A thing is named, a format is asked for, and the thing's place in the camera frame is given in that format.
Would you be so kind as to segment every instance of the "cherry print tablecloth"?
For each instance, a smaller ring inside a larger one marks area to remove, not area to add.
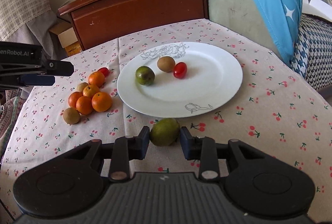
[[[0,172],[0,198],[15,218],[21,213],[12,187],[26,170],[92,138],[113,142],[120,136],[137,135],[144,125],[152,127],[159,120],[122,103],[117,76],[142,51],[182,41],[216,45],[233,54],[243,67],[243,83],[227,104],[204,115],[180,119],[180,124],[194,136],[206,135],[218,143],[240,139],[303,170],[316,187],[309,216],[315,221],[332,220],[331,107],[270,50],[208,20],[170,24],[109,41],[70,57],[75,68],[71,77],[57,77],[54,86],[33,89],[14,127]],[[68,107],[68,96],[103,66],[111,70],[102,90],[112,95],[112,108],[82,117],[77,125],[67,125],[61,115]],[[179,143],[165,148],[150,144],[143,161],[131,161],[131,170],[197,172],[199,165],[199,161],[184,159]],[[220,168],[227,175],[223,161]],[[1,220],[11,222],[6,214],[1,214]]]

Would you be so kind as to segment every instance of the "cherry tomato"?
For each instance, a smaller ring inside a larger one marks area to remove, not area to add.
[[[183,79],[187,73],[187,65],[183,62],[177,63],[173,69],[173,76],[177,79]]]
[[[101,72],[101,73],[103,73],[105,77],[107,77],[110,74],[110,71],[106,67],[102,67],[98,71]]]

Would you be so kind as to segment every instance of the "floral line drawing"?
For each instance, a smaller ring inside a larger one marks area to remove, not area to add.
[[[171,56],[174,59],[178,59],[185,56],[187,48],[189,48],[189,46],[186,46],[183,42],[181,42],[180,44],[170,44],[162,46],[160,49],[154,49],[142,53],[141,57],[143,58],[143,60],[157,59],[162,56]]]
[[[198,110],[213,110],[213,107],[209,104],[209,107],[201,107],[194,103],[188,103],[185,108],[190,111],[191,113],[196,112]]]

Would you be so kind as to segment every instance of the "wooden headboard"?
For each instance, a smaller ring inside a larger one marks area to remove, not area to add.
[[[69,14],[83,50],[144,29],[209,18],[207,0],[76,0],[59,13]]]

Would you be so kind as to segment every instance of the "green lime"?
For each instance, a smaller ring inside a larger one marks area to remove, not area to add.
[[[153,84],[155,75],[152,69],[148,66],[140,66],[135,73],[136,80],[141,85]]]
[[[164,118],[154,124],[150,131],[150,141],[155,146],[169,146],[179,136],[180,124],[174,118]]]

